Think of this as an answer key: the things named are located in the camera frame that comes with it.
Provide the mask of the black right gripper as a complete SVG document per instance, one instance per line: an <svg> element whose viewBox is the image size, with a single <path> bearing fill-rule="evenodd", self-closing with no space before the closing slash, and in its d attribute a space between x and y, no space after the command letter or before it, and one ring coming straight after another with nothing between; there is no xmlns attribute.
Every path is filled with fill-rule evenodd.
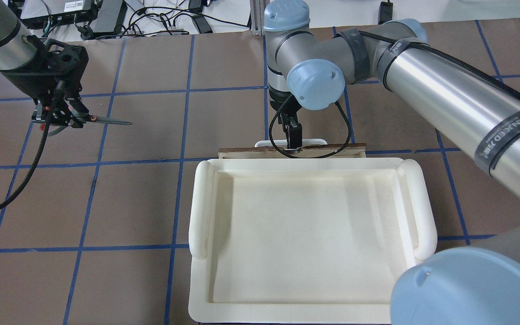
<svg viewBox="0 0 520 325"><path fill-rule="evenodd" d="M269 88L269 103L277 113L277 121L286 134L287 150L298 150L302 147L302 125L297 113L301 109L300 103L289 91L280 91Z"/></svg>

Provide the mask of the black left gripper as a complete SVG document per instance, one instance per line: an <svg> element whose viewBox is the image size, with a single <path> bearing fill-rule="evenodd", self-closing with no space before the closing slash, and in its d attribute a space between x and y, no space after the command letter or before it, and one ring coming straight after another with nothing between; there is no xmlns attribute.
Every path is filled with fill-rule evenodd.
<svg viewBox="0 0 520 325"><path fill-rule="evenodd" d="M43 124L49 112L50 125L82 128L89 121L89 110L81 102L81 78L88 64L83 46L49 39L28 39L35 46L35 57L27 64L7 70L5 76L33 99L36 107L32 122Z"/></svg>

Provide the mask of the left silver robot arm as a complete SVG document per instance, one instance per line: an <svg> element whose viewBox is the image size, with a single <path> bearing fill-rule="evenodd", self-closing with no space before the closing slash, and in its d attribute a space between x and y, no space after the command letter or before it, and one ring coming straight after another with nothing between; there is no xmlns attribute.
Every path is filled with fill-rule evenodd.
<svg viewBox="0 0 520 325"><path fill-rule="evenodd" d="M81 128L93 121L80 97L87 64L83 46L42 41L0 1L0 74L34 101L34 121L46 118L46 108L56 127Z"/></svg>

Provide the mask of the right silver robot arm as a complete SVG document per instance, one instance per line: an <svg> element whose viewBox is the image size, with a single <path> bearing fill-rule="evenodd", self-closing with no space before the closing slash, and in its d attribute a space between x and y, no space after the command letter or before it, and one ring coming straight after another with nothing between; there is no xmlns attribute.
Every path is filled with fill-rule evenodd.
<svg viewBox="0 0 520 325"><path fill-rule="evenodd" d="M520 92L427 44L413 19L326 42L310 32L309 6L274 0L263 14L269 90L296 127L301 108L337 103L347 84L376 78L520 201ZM397 280L393 325L520 325L520 227L478 245L441 251Z"/></svg>

